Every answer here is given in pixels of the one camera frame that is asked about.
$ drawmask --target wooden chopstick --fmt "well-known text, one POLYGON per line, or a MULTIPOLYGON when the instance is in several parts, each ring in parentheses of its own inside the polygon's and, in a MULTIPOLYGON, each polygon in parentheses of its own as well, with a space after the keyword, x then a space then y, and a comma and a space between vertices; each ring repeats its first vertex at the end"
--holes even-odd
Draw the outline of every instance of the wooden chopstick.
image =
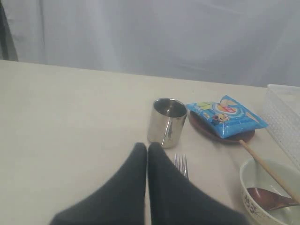
POLYGON ((269 167, 269 165, 266 164, 265 161, 263 161, 243 140, 239 140, 239 142, 255 159, 255 161, 258 162, 265 169, 265 171, 283 188, 283 190, 286 191, 286 193, 288 193, 292 199, 300 204, 300 197, 287 186, 287 184, 269 167))

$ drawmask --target wooden plate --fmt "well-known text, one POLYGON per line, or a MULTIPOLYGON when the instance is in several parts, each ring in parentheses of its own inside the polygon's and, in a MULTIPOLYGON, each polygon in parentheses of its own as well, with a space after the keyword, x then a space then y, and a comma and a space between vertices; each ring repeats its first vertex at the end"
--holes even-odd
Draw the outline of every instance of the wooden plate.
POLYGON ((239 140, 243 140, 244 142, 250 141, 250 139, 254 136, 255 130, 247 131, 244 133, 240 133, 228 138, 220 138, 215 131, 201 119, 195 112, 191 111, 188 117, 189 122, 191 125, 200 133, 204 134, 205 136, 214 139, 216 141, 222 143, 239 143, 239 140))

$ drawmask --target fork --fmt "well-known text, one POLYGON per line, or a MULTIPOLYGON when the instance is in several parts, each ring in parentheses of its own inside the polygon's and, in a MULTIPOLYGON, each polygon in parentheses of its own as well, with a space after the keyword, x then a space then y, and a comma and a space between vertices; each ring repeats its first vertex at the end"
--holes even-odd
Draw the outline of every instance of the fork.
POLYGON ((188 179, 188 163, 186 155, 175 154, 174 165, 188 179))

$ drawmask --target table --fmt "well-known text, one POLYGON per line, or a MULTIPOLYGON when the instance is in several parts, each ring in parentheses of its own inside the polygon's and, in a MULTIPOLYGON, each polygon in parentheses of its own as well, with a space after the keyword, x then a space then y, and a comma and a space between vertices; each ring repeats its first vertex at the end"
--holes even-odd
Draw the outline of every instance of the table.
MULTIPOLYGON (((149 145, 152 102, 219 101, 227 94, 259 113, 265 88, 130 75, 0 60, 0 224, 46 225, 103 185, 135 142, 149 145)), ((292 165, 265 130, 249 143, 261 157, 292 165)), ((244 212, 239 168, 250 158, 197 133, 187 120, 174 149, 190 180, 244 212)), ((146 224, 150 208, 146 190, 146 224)))

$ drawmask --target white plastic basket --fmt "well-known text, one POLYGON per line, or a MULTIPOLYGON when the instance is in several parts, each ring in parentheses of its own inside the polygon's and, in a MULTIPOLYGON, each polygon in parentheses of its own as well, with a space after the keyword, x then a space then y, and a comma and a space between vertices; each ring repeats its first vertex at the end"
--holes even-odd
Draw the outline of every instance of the white plastic basket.
POLYGON ((300 170, 300 87, 269 84, 262 118, 268 132, 300 170))

